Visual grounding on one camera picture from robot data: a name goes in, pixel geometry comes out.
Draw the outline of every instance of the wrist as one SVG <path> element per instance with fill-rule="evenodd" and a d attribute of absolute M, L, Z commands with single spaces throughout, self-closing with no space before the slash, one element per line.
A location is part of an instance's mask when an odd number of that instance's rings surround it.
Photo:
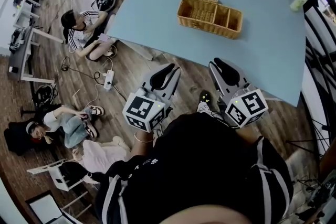
<path fill-rule="evenodd" d="M 134 137 L 137 141 L 139 141 L 141 143 L 149 143 L 149 142 L 152 142 L 154 140 L 153 139 L 153 132 L 147 133 L 147 132 L 144 132 L 144 131 L 137 131 L 134 134 Z"/>

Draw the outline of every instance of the white box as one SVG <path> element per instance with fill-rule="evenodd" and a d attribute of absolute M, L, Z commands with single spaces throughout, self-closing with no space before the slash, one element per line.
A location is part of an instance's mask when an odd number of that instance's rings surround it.
<path fill-rule="evenodd" d="M 122 114 L 130 125 L 151 132 L 165 118 L 165 108 L 165 103 L 131 93 Z"/>
<path fill-rule="evenodd" d="M 260 89 L 245 93 L 230 100 L 225 110 L 240 128 L 259 119 L 268 106 Z"/>

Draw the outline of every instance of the bracelet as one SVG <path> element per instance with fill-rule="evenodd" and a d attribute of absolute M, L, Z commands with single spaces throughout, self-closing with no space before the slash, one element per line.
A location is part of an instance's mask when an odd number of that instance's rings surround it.
<path fill-rule="evenodd" d="M 151 143 L 151 142 L 154 141 L 154 138 L 153 138 L 152 140 L 150 140 L 150 141 L 142 141 L 142 140 L 140 140 L 139 138 L 137 138 L 137 133 L 136 133 L 136 132 L 134 133 L 134 137 L 135 137 L 135 139 L 138 140 L 140 143 Z"/>

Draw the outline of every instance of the woman in white shirt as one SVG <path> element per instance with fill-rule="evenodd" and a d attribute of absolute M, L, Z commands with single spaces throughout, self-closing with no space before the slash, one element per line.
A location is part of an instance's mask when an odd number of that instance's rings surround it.
<path fill-rule="evenodd" d="M 97 130 L 91 124 L 92 116 L 104 115 L 104 109 L 100 106 L 88 106 L 83 111 L 76 111 L 71 106 L 64 106 L 47 113 L 43 122 L 31 121 L 27 124 L 26 131 L 34 139 L 44 139 L 51 144 L 52 139 L 46 133 L 53 133 L 60 127 L 65 132 L 64 145 L 72 148 L 79 144 L 88 135 L 97 137 Z"/>
<path fill-rule="evenodd" d="M 116 39 L 110 38 L 106 42 L 98 40 L 99 35 L 103 33 L 101 24 L 107 15 L 106 12 L 95 10 L 81 13 L 69 10 L 63 14 L 61 22 L 66 44 L 69 44 L 79 57 L 97 61 L 103 55 L 113 55 L 110 48 Z"/>

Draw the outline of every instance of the wicker basket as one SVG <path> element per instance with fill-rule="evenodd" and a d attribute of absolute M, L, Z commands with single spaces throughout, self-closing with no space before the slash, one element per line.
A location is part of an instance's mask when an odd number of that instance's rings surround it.
<path fill-rule="evenodd" d="M 218 0 L 182 0 L 177 12 L 180 25 L 236 39 L 243 14 L 217 3 Z"/>

